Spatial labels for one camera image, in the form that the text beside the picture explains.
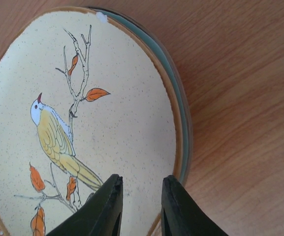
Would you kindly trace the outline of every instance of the painted bird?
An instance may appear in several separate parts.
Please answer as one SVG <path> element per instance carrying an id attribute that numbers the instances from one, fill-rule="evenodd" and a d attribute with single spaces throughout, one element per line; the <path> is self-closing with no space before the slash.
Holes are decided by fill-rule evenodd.
<path id="1" fill-rule="evenodd" d="M 92 190 L 98 190 L 102 180 L 76 158 L 70 127 L 52 107 L 41 102 L 41 95 L 32 103 L 31 117 L 43 151 L 62 171 L 77 177 Z"/>

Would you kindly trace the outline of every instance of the wooden table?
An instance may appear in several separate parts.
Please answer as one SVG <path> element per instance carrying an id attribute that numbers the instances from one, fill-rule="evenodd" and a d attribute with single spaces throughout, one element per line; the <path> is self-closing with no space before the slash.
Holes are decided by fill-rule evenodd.
<path id="1" fill-rule="evenodd" d="M 284 1 L 0 0 L 0 58 L 60 5 L 112 8 L 162 41 L 194 126 L 187 190 L 230 235 L 284 235 Z"/>

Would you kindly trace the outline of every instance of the teal plate edge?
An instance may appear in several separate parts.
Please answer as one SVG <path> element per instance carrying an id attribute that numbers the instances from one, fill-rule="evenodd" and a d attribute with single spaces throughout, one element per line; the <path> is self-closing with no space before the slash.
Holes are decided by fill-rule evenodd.
<path id="1" fill-rule="evenodd" d="M 121 13 L 116 13 L 115 11 L 109 9 L 107 10 L 100 7 L 89 8 L 111 17 L 112 19 L 124 25 L 134 34 L 136 34 L 153 51 L 153 53 L 160 60 L 162 66 L 166 70 L 176 93 L 178 105 L 180 108 L 183 134 L 183 158 L 179 182 L 182 185 L 185 185 L 189 174 L 190 162 L 192 158 L 193 131 L 188 101 L 180 80 L 179 73 L 172 61 L 172 58 L 170 57 L 165 47 L 159 42 L 159 40 L 156 39 L 154 35 L 150 36 L 149 32 L 146 33 L 146 29 L 137 22 L 135 22 L 132 18 L 124 16 Z"/>

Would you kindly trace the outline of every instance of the bird's tail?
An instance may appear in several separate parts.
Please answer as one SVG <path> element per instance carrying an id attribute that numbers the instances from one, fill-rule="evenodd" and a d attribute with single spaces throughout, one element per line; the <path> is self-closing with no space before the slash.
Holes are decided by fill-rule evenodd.
<path id="1" fill-rule="evenodd" d="M 74 159 L 79 165 L 77 178 L 92 190 L 97 191 L 103 185 L 102 180 L 95 172 L 85 166 L 80 160 L 78 160 L 76 157 L 74 157 Z"/>

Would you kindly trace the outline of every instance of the orange leaf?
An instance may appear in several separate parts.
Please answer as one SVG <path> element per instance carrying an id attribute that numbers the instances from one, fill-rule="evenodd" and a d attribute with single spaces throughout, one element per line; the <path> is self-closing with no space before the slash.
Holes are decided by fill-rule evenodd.
<path id="1" fill-rule="evenodd" d="M 44 182 L 41 179 L 39 172 L 33 167 L 30 163 L 30 180 L 32 182 L 33 187 L 37 192 L 41 192 L 44 188 Z"/>
<path id="2" fill-rule="evenodd" d="M 36 215 L 31 220 L 30 227 L 32 236 L 45 236 L 44 210 L 41 206 L 38 207 Z"/>
<path id="3" fill-rule="evenodd" d="M 95 101 L 100 97 L 103 97 L 105 95 L 109 95 L 110 93 L 108 93 L 106 90 L 103 90 L 101 88 L 93 88 L 91 90 L 88 91 L 88 93 L 86 94 L 86 100 L 89 102 Z"/>
<path id="4" fill-rule="evenodd" d="M 73 59 L 72 59 L 72 66 L 67 72 L 69 76 L 72 74 L 77 62 L 78 62 L 78 54 L 76 54 L 76 56 L 74 56 Z"/>
<path id="5" fill-rule="evenodd" d="M 74 193 L 76 189 L 76 178 L 70 176 L 69 182 L 66 186 L 67 186 L 66 200 L 69 201 L 71 199 L 71 194 Z"/>

